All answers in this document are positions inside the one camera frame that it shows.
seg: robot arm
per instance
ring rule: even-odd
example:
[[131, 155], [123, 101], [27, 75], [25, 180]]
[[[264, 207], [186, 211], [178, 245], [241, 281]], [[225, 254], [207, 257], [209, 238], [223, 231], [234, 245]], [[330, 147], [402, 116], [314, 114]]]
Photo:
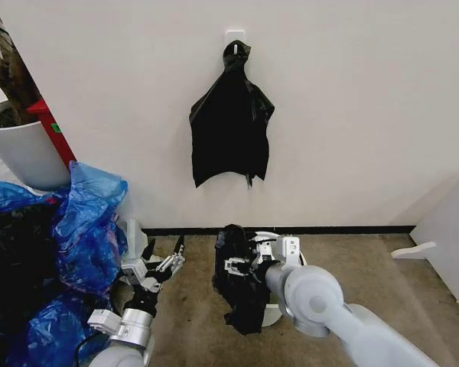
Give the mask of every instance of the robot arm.
[[148, 262], [153, 252], [151, 242], [141, 258], [122, 263], [127, 282], [135, 294], [124, 306], [122, 316], [110, 310], [94, 310], [88, 323], [108, 334], [111, 345], [99, 353], [90, 367], [146, 367], [149, 365], [155, 339], [151, 322], [156, 316], [156, 303], [161, 284], [179, 271], [185, 262], [184, 237], [181, 236], [174, 253], [160, 262]]
[[252, 268], [264, 262], [260, 254], [277, 261], [265, 273], [265, 283], [278, 296], [281, 312], [292, 318], [296, 329], [315, 337], [325, 337], [329, 331], [336, 334], [359, 367], [438, 366], [372, 311], [344, 303], [342, 289], [328, 271], [301, 265], [299, 238], [257, 234], [259, 255]]

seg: black garbage bag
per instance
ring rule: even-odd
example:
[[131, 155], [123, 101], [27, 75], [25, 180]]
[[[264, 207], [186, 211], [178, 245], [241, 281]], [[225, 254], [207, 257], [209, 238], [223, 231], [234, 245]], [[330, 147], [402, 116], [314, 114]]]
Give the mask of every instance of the black garbage bag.
[[266, 129], [274, 105], [246, 79], [244, 65], [249, 53], [250, 47], [243, 42], [230, 43], [223, 53], [223, 74], [190, 111], [196, 187], [223, 172], [246, 176], [249, 186], [255, 176], [265, 179], [269, 160]]
[[54, 297], [55, 242], [51, 236], [56, 204], [34, 204], [0, 213], [0, 333], [21, 331]]
[[270, 290], [264, 281], [247, 275], [229, 274], [224, 270], [224, 261], [229, 258], [255, 258], [255, 248], [248, 239], [256, 236], [254, 232], [245, 232], [240, 226], [230, 224], [217, 236], [213, 286], [231, 306], [231, 312], [224, 315], [227, 325], [241, 334], [260, 333], [265, 306], [269, 302]]

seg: white wall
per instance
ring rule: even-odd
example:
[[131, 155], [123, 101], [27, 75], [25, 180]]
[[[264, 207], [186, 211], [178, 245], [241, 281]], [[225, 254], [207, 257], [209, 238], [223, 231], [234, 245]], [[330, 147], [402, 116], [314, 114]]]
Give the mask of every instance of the white wall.
[[[459, 0], [0, 0], [75, 155], [145, 227], [411, 225], [459, 177]], [[195, 189], [188, 113], [244, 28], [265, 182]]]

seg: black cable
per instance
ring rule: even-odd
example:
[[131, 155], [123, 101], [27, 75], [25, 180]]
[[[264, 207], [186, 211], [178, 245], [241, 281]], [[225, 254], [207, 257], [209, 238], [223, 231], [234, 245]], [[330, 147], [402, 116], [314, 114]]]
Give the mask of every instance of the black cable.
[[85, 338], [84, 340], [82, 340], [76, 347], [75, 347], [75, 366], [76, 367], [80, 367], [80, 362], [78, 361], [78, 353], [80, 352], [80, 349], [82, 348], [83, 344], [85, 344], [86, 342], [88, 342], [89, 340], [95, 338], [96, 336], [99, 336], [99, 335], [102, 335], [102, 333], [100, 331], [96, 331], [95, 333], [93, 333], [92, 335], [89, 335], [87, 338]]
[[250, 239], [250, 242], [253, 242], [254, 244], [259, 244], [259, 243], [264, 243], [264, 242], [275, 242], [277, 239], [261, 239], [259, 241], [253, 241]]

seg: white plant pot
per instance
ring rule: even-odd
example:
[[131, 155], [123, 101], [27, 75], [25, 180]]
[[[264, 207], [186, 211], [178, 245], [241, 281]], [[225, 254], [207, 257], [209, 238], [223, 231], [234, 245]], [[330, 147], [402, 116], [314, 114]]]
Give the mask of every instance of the white plant pot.
[[[9, 107], [0, 103], [0, 112]], [[0, 128], [0, 158], [25, 185], [52, 191], [70, 184], [70, 172], [40, 122]]]

